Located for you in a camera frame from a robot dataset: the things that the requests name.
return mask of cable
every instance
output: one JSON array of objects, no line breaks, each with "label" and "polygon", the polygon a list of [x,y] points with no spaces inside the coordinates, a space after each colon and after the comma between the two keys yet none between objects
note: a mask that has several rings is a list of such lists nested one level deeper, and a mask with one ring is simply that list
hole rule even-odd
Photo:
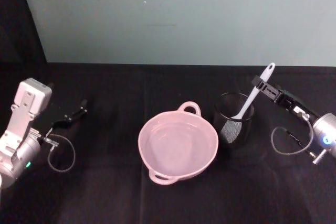
[{"label": "cable", "polygon": [[48,155],[48,164],[49,164],[49,166],[50,166],[50,168],[51,169],[53,169],[54,171],[56,171],[56,172],[58,172],[58,173],[66,173],[66,172],[68,172],[68,171],[70,171],[72,168],[73,168],[73,166],[74,166],[74,164],[75,164],[75,161],[76,161],[76,152],[75,152],[75,148],[74,148],[74,146],[73,146],[73,144],[70,142],[70,140],[68,140],[66,137],[64,137],[64,136],[61,136],[61,135],[57,135],[57,134],[49,134],[49,136],[56,136],[56,137],[60,137],[60,138],[63,138],[64,140],[66,140],[69,144],[70,144],[70,146],[71,146],[71,148],[72,148],[72,152],[73,152],[73,161],[72,161],[72,164],[67,168],[67,169],[64,169],[64,170],[59,170],[59,169],[57,169],[57,168],[55,168],[52,164],[51,164],[51,162],[50,162],[50,157],[51,157],[51,153],[53,152],[53,150],[54,150],[54,146],[52,146],[52,148],[50,149],[50,152],[49,152],[49,155]]},{"label": "cable", "polygon": [[278,130],[278,129],[281,129],[281,130],[284,130],[284,131],[287,131],[286,128],[284,127],[281,127],[281,126],[278,126],[278,127],[275,127],[272,131],[272,135],[271,135],[271,143],[272,143],[272,147],[274,149],[275,152],[281,154],[281,155],[296,155],[296,154],[299,154],[301,152],[304,152],[305,150],[307,150],[309,148],[309,146],[312,144],[313,142],[313,139],[314,139],[314,131],[313,131],[313,127],[311,126],[309,120],[305,120],[307,123],[308,123],[308,126],[309,126],[309,129],[310,129],[310,141],[309,143],[305,146],[305,148],[297,151],[297,152],[281,152],[279,151],[276,147],[275,147],[275,144],[274,144],[274,133]]}]

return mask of pink ceramic pot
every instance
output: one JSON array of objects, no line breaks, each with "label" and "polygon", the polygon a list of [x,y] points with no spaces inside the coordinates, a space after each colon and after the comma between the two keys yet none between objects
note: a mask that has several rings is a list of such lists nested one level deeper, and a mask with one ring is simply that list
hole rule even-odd
[{"label": "pink ceramic pot", "polygon": [[[196,114],[184,111],[189,106]],[[150,119],[140,131],[138,145],[150,179],[170,185],[204,171],[216,156],[218,136],[201,117],[199,106],[185,102],[176,111]]]}]

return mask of black table surface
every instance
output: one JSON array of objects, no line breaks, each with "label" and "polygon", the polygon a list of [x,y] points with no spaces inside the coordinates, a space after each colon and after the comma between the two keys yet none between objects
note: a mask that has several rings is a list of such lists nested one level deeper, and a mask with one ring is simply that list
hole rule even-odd
[{"label": "black table surface", "polygon": [[[0,65],[0,132],[20,81],[53,82],[48,109],[34,123],[46,127],[88,100],[88,115],[60,134],[77,160],[64,174],[52,171],[43,145],[19,180],[2,191],[0,223],[336,223],[336,160],[318,166],[306,154],[281,156],[270,144],[274,127],[305,136],[307,129],[259,95],[247,143],[217,156],[200,175],[170,186],[153,183],[138,151],[138,134],[153,116],[195,101],[212,122],[225,92],[248,94],[264,67]],[[302,98],[321,114],[336,114],[336,68],[276,67],[270,83]],[[69,164],[68,147],[56,153]],[[295,150],[292,142],[279,148]],[[315,144],[312,149],[321,149]]]}]

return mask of light blue wall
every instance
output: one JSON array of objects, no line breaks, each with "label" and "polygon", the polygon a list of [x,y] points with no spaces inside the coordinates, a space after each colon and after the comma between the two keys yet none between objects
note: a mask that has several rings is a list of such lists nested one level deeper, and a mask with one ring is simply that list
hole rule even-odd
[{"label": "light blue wall", "polygon": [[336,66],[336,0],[28,0],[48,61]]}]

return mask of bowl handle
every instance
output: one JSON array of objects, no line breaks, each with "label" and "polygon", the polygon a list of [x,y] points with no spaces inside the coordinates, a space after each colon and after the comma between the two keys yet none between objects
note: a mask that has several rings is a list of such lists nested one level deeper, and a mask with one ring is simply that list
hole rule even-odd
[{"label": "bowl handle", "polygon": [[201,116],[201,109],[199,108],[199,106],[197,105],[196,102],[185,102],[185,103],[183,103],[183,104],[179,107],[178,110],[182,110],[182,111],[184,111],[185,108],[187,108],[187,107],[192,107],[192,108],[194,108],[195,111],[196,111],[196,115]]},{"label": "bowl handle", "polygon": [[171,185],[178,181],[178,178],[160,174],[154,170],[149,170],[149,177],[152,181],[160,185]]}]

